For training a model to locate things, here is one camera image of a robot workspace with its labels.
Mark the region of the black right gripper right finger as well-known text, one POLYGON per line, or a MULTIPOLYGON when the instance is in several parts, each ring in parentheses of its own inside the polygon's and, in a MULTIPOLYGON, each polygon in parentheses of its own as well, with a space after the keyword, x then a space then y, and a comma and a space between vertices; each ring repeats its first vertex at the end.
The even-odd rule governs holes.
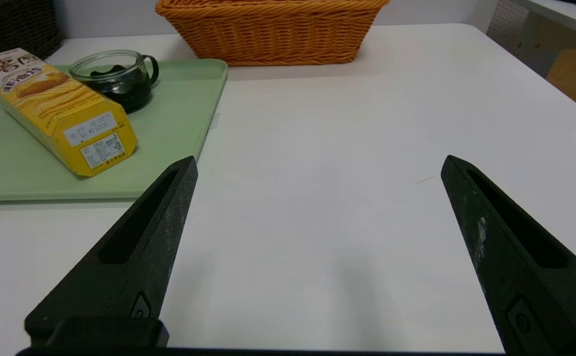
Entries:
POLYGON ((576 356, 575 254, 471 163, 440 178, 505 353, 576 356))

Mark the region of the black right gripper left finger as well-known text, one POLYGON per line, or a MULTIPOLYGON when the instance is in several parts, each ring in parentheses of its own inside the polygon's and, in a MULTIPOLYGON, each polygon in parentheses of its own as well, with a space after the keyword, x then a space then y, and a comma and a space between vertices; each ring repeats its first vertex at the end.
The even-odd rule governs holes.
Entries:
POLYGON ((165 347, 159 319, 198 178, 167 167, 25 318, 32 347, 165 347))

